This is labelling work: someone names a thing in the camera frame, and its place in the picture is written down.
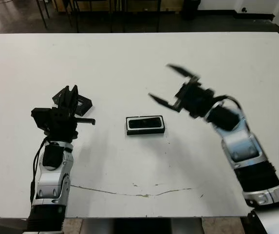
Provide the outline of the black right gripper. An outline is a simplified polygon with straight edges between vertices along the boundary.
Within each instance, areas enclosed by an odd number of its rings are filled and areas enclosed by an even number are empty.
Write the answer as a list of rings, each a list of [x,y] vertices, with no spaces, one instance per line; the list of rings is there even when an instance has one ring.
[[[184,67],[167,64],[167,67],[173,69],[180,75],[190,78],[188,83],[184,83],[178,93],[175,95],[177,100],[174,104],[169,104],[166,100],[161,99],[151,93],[149,96],[158,104],[167,107],[173,111],[180,112],[185,109],[193,118],[204,117],[211,107],[211,89],[204,89],[199,83],[199,77],[186,70]]]

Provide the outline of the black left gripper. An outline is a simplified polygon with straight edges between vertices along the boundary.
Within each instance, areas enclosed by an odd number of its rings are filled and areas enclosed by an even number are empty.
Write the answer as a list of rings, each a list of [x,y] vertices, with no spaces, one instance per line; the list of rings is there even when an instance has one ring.
[[[78,137],[76,128],[79,123],[95,125],[94,118],[74,116],[77,105],[77,85],[74,85],[71,91],[69,90],[69,86],[63,88],[60,94],[60,109],[52,108],[49,111],[49,120],[45,132],[50,140],[71,143]]]

